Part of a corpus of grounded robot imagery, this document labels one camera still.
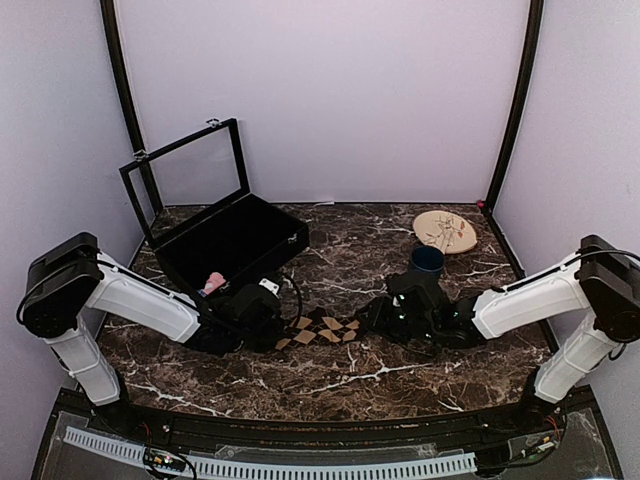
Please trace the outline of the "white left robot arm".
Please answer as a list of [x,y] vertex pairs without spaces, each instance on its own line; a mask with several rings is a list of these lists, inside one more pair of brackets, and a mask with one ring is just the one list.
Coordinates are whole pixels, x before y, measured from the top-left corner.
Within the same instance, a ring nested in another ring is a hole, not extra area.
[[81,232],[34,260],[17,322],[54,352],[101,417],[120,436],[141,427],[140,412],[87,329],[82,314],[98,310],[148,328],[188,349],[223,356],[243,347],[269,352],[284,339],[280,283],[267,275],[236,290],[219,273],[187,294],[119,264]]

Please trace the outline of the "pink teal patterned sock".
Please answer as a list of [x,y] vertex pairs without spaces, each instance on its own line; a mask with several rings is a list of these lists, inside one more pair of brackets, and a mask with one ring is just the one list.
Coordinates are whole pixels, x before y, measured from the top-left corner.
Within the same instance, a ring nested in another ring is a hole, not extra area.
[[215,290],[219,289],[226,283],[226,279],[219,272],[213,272],[210,274],[208,279],[205,282],[204,287],[201,289],[200,293],[203,296],[208,296]]

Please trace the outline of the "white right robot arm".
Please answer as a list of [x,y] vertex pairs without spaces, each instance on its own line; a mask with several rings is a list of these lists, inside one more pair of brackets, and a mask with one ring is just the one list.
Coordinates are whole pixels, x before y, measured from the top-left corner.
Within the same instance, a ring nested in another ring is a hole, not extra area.
[[534,432],[549,408],[616,348],[639,339],[639,257],[597,235],[559,263],[478,295],[451,301],[434,276],[392,275],[384,295],[356,313],[363,327],[406,345],[470,349],[540,320],[582,311],[585,316],[559,350],[530,377],[522,403],[510,413],[521,434]]

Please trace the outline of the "black storage box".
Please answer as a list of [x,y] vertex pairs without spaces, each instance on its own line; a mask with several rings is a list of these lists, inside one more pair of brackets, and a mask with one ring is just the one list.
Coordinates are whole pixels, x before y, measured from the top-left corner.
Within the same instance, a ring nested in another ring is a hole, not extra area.
[[197,295],[212,273],[238,290],[277,271],[309,246],[306,222],[253,195],[214,205],[151,240],[166,276]]

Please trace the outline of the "brown argyle sock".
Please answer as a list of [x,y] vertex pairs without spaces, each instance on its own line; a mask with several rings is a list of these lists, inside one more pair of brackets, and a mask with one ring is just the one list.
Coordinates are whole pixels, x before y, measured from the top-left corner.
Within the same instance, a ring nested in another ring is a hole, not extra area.
[[291,320],[275,349],[307,347],[313,345],[345,344],[359,340],[365,330],[354,317],[338,317],[318,307],[297,320]]

